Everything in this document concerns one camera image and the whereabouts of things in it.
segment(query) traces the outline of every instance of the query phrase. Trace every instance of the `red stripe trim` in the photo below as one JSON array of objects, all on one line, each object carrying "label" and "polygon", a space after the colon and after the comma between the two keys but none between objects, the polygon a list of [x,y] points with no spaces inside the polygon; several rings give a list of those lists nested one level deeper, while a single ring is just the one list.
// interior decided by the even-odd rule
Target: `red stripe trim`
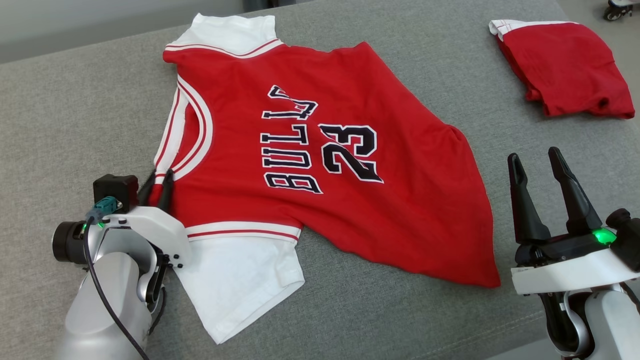
[{"label": "red stripe trim", "polygon": [[175,106],[173,107],[173,111],[171,113],[171,120],[169,121],[169,130],[166,133],[166,138],[164,139],[164,146],[162,148],[162,151],[160,152],[160,156],[158,156],[158,161],[156,162],[156,168],[158,167],[158,164],[160,164],[160,161],[162,161],[162,157],[164,156],[166,147],[169,144],[169,139],[171,138],[171,130],[173,127],[173,120],[175,118],[175,112],[178,110],[179,103],[180,103],[180,91],[178,91],[178,96],[175,98]]},{"label": "red stripe trim", "polygon": [[247,55],[251,55],[251,54],[255,53],[256,51],[258,51],[258,50],[262,49],[263,47],[265,47],[265,46],[267,46],[269,44],[272,44],[273,42],[276,42],[276,41],[279,41],[279,39],[273,39],[272,41],[270,41],[270,42],[268,42],[266,44],[262,44],[262,45],[258,46],[257,48],[255,48],[254,50],[251,50],[250,52],[248,52],[246,54],[234,54],[234,53],[231,53],[229,51],[226,51],[226,50],[222,49],[221,47],[205,45],[205,44],[186,44],[186,45],[171,45],[171,44],[169,44],[166,47],[173,47],[173,48],[179,49],[181,47],[187,47],[187,46],[204,46],[204,47],[208,47],[209,49],[212,49],[212,50],[217,50],[217,51],[221,51],[223,53],[227,53],[229,55],[247,56]]},{"label": "red stripe trim", "polygon": [[206,235],[217,235],[217,234],[242,234],[242,233],[260,233],[260,234],[272,234],[272,235],[280,235],[286,236],[288,238],[292,238],[293,240],[298,241],[298,238],[291,234],[279,233],[277,231],[268,231],[268,230],[256,230],[256,229],[243,229],[243,230],[220,230],[220,231],[207,231],[206,233],[196,233],[189,234],[187,237],[193,238],[195,236],[206,236]]},{"label": "red stripe trim", "polygon": [[196,109],[200,113],[200,119],[202,119],[202,138],[200,139],[200,142],[197,144],[196,150],[193,152],[193,154],[191,154],[191,156],[185,162],[182,163],[182,166],[173,169],[173,172],[178,172],[180,169],[185,167],[191,160],[193,160],[193,158],[196,156],[196,154],[198,154],[198,151],[200,151],[200,149],[202,148],[202,146],[204,144],[204,138],[207,136],[207,119],[205,119],[205,117],[204,117],[204,113],[202,112],[202,109],[200,108],[200,104],[198,104],[194,100],[193,96],[179,82],[178,82],[178,86],[180,87],[180,89],[182,89],[185,92],[185,94],[187,94],[187,96],[189,98],[191,98],[192,104],[196,105]]}]

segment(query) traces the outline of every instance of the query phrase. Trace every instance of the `wall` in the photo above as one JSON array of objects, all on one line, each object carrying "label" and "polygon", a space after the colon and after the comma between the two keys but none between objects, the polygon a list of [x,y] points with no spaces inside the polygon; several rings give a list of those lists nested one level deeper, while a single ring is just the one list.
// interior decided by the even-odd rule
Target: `wall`
[{"label": "wall", "polygon": [[0,0],[0,63],[257,10],[266,0]]}]

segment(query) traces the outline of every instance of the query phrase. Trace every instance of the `floor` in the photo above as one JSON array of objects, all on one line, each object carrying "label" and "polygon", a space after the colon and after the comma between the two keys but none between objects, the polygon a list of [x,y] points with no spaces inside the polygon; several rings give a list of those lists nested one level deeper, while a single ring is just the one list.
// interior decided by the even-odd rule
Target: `floor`
[{"label": "floor", "polygon": [[[640,106],[640,11],[634,17],[626,16],[610,22],[602,18],[607,8],[606,0],[557,1],[571,21],[588,26],[609,45],[620,72],[627,80],[635,106]],[[640,126],[640,115],[633,121]],[[629,284],[636,293],[640,293],[639,282]],[[560,360],[560,355],[551,342],[544,339],[487,360]]]}]

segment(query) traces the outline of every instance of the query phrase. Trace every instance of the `white stripe trim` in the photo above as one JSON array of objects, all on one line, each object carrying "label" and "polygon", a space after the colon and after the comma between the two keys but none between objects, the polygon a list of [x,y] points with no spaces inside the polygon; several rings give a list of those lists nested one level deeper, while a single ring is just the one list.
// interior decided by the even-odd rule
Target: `white stripe trim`
[{"label": "white stripe trim", "polygon": [[192,241],[200,241],[200,240],[209,240],[209,239],[218,239],[218,238],[237,238],[237,237],[247,237],[253,236],[256,238],[269,238],[269,239],[277,239],[288,241],[290,243],[297,243],[295,239],[292,239],[288,236],[276,235],[276,234],[266,234],[266,233],[224,233],[224,234],[210,234],[210,235],[201,235],[201,236],[191,236],[189,237],[189,242]]},{"label": "white stripe trim", "polygon": [[169,119],[164,129],[166,137],[163,137],[163,141],[160,144],[158,153],[156,154],[156,159],[154,160],[154,163],[157,163],[156,173],[158,174],[166,173],[173,164],[175,156],[180,149],[182,135],[184,134],[184,113],[186,111],[187,104],[189,104],[189,101],[187,100],[186,95],[178,88],[173,100],[172,111],[169,114]]},{"label": "white stripe trim", "polygon": [[162,149],[164,149],[164,143],[166,142],[166,139],[169,136],[169,128],[171,127],[171,119],[172,119],[172,116],[174,114],[175,107],[177,105],[179,92],[180,92],[180,89],[176,88],[175,89],[175,93],[173,95],[173,104],[171,105],[171,110],[169,110],[169,117],[167,118],[166,125],[164,126],[164,133],[162,134],[162,140],[160,141],[160,147],[158,147],[158,151],[156,153],[156,156],[154,156],[154,164],[156,164],[158,162],[158,158],[160,157],[160,154],[162,153]]},{"label": "white stripe trim", "polygon": [[203,45],[203,44],[193,44],[193,45],[187,45],[187,46],[182,46],[182,47],[170,47],[167,46],[165,47],[165,51],[180,51],[180,50],[186,50],[186,49],[206,49],[206,50],[212,50],[212,51],[217,51],[219,53],[223,53],[229,56],[233,56],[235,58],[239,58],[239,59],[247,59],[247,58],[253,58],[255,56],[258,56],[260,54],[264,54],[267,51],[274,49],[280,45],[283,45],[284,43],[280,40],[276,40],[270,44],[264,45],[262,47],[260,47],[259,49],[253,51],[253,52],[249,52],[248,54],[233,54],[230,53],[228,51],[225,51],[224,49],[220,49],[217,47],[213,47],[213,46],[209,46],[209,45]]},{"label": "white stripe trim", "polygon": [[[198,138],[195,144],[192,146],[191,150],[187,153],[187,155],[180,161],[180,163],[175,166],[171,166],[172,169],[176,170],[173,174],[173,180],[176,181],[186,174],[190,173],[198,164],[204,159],[211,148],[211,142],[213,139],[213,119],[211,117],[211,112],[209,112],[209,108],[207,107],[205,101],[202,99],[200,94],[189,85],[184,79],[182,79],[178,75],[178,86],[183,90],[180,90],[180,96],[186,98],[196,113],[198,117]],[[184,105],[184,109],[182,109],[182,131],[180,132],[180,139],[182,139],[182,135],[184,134],[184,111],[186,110],[186,102]],[[164,176],[162,176],[168,167],[164,169],[164,171],[158,170],[158,176],[156,176],[155,184],[161,184],[164,180]]]},{"label": "white stripe trim", "polygon": [[[204,99],[202,99],[202,96],[200,96],[200,94],[198,94],[198,92],[191,85],[189,85],[184,79],[182,79],[179,75],[178,75],[178,84],[180,84],[180,86],[182,86],[188,93],[186,95],[189,98],[189,102],[191,103],[191,106],[193,107],[193,109],[196,111],[196,114],[198,115],[198,122],[200,123],[200,134],[198,134],[198,141],[196,141],[195,146],[191,149],[189,154],[184,159],[182,159],[182,161],[178,165],[175,166],[175,169],[177,170],[173,175],[173,180],[178,180],[181,177],[185,176],[186,174],[190,173],[196,166],[198,166],[198,164],[202,161],[202,159],[204,159],[205,155],[207,155],[207,153],[209,152],[209,148],[211,148],[211,142],[213,140],[213,131],[214,131],[213,118],[211,117],[211,112],[207,107],[207,103],[204,101]],[[202,146],[200,146],[200,139],[201,137],[203,137],[203,132],[204,132],[204,139],[202,140],[203,141]],[[196,151],[195,155],[193,156],[193,158],[189,160],[193,151]]]},{"label": "white stripe trim", "polygon": [[235,230],[263,230],[274,231],[276,233],[283,233],[300,237],[302,230],[295,226],[272,224],[269,222],[250,222],[250,221],[222,221],[222,222],[210,222],[208,224],[196,225],[187,227],[187,235],[198,233],[209,233],[212,231],[235,231]]},{"label": "white stripe trim", "polygon": [[506,33],[515,29],[524,28],[525,26],[534,25],[553,25],[553,24],[578,24],[573,21],[518,21],[518,20],[492,20],[489,23],[489,31],[491,34],[498,35],[500,41],[504,41],[502,38]]}]

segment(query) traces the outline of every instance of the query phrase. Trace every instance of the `gray table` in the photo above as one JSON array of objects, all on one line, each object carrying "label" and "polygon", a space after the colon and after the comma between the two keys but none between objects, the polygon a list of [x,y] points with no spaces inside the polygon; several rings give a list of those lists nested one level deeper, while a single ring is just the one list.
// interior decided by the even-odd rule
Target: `gray table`
[{"label": "gray table", "polygon": [[[492,19],[563,20],[553,0],[314,1],[276,15],[279,37],[320,50],[370,43],[398,78],[467,136],[495,217],[503,286],[412,275],[338,251],[305,230],[307,283],[228,342],[208,337],[173,273],[152,359],[484,359],[544,336],[535,297],[515,295],[506,157],[516,151],[553,233],[566,213],[547,149],[561,148],[602,217],[640,213],[640,131],[587,115],[546,119],[487,30]],[[84,272],[57,263],[51,233],[91,206],[94,179],[151,168],[175,90],[166,29],[0,66],[0,354],[48,358]]]}]

